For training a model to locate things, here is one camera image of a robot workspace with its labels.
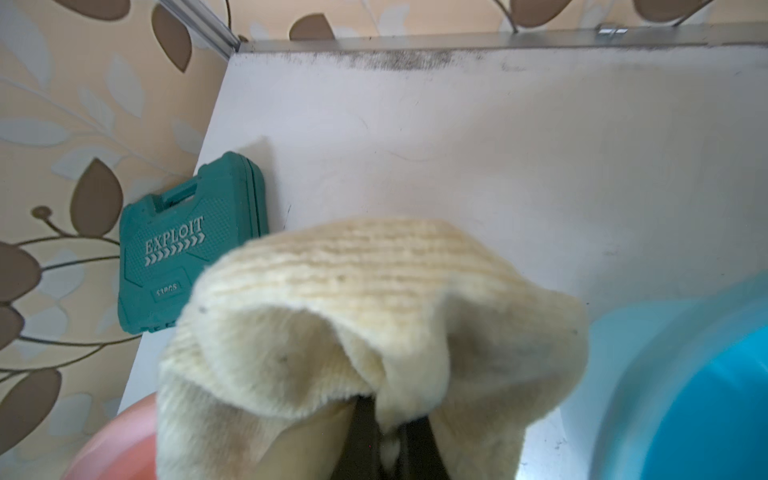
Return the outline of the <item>beige cleaning cloth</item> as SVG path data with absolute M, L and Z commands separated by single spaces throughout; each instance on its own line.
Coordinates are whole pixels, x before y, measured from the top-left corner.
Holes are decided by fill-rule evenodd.
M 512 479 L 581 380 L 582 302 L 441 220 L 351 219 L 206 268 L 159 364 L 161 479 L 329 479 L 359 397 L 381 473 L 427 417 L 451 479 Z

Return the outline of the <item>light blue plastic bucket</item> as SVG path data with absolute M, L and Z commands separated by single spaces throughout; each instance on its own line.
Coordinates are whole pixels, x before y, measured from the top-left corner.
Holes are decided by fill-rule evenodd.
M 561 418 L 579 479 L 767 475 L 767 277 L 613 310 Z

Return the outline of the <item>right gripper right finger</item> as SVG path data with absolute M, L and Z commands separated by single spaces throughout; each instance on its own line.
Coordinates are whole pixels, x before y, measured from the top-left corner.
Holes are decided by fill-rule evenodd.
M 395 469 L 399 480 L 449 480 L 429 419 L 423 417 L 399 428 L 400 454 Z

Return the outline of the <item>pink plastic bucket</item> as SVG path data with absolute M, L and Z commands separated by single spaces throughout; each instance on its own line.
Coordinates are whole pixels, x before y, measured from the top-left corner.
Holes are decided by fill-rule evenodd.
M 75 455 L 62 479 L 156 479 L 156 394 L 118 414 Z

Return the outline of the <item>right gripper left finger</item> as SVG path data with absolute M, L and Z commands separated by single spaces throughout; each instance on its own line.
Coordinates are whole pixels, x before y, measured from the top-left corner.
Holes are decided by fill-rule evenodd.
M 379 480 L 380 432 L 372 398 L 359 397 L 331 480 Z

